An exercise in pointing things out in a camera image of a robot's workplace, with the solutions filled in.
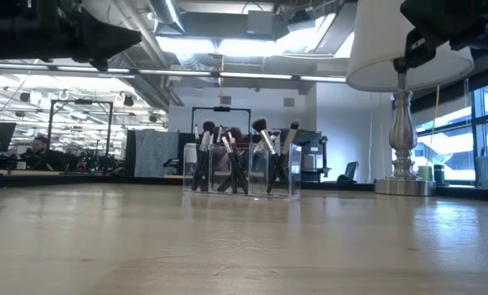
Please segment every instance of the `table surface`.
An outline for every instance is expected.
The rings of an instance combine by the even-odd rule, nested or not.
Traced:
[[[488,295],[488,202],[120,184],[0,197],[0,295]]]

